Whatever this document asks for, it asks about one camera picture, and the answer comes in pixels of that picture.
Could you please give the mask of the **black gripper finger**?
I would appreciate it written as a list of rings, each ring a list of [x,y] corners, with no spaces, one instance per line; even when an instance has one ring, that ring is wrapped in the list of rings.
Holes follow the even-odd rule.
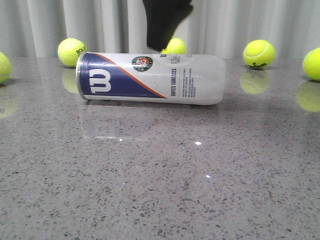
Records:
[[[178,25],[193,11],[190,0],[144,0],[147,32],[146,45],[155,50],[165,49]]]

